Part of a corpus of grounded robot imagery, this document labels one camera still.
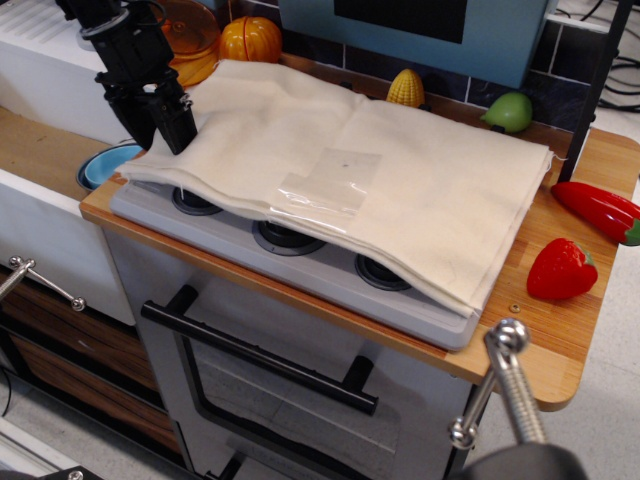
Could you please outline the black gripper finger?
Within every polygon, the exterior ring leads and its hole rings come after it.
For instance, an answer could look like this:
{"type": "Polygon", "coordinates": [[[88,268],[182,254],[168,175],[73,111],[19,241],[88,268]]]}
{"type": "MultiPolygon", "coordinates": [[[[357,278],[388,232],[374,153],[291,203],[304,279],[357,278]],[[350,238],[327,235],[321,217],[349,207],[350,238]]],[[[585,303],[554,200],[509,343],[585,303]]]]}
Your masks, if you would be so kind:
{"type": "Polygon", "coordinates": [[[192,101],[177,79],[156,85],[147,96],[147,109],[174,155],[182,153],[197,136],[192,101]]]}
{"type": "Polygon", "coordinates": [[[146,107],[130,96],[106,94],[105,100],[131,138],[144,150],[149,150],[157,127],[146,107]]]}

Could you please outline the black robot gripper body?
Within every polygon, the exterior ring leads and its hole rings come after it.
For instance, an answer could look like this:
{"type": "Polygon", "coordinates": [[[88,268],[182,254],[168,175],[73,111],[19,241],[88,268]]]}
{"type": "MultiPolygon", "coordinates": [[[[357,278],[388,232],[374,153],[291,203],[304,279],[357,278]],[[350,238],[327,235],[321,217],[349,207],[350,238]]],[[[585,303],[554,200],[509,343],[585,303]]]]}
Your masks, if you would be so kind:
{"type": "Polygon", "coordinates": [[[162,30],[165,21],[162,7],[79,9],[81,36],[105,67],[96,82],[107,100],[180,98],[177,73],[169,66],[173,51],[162,30]]]}

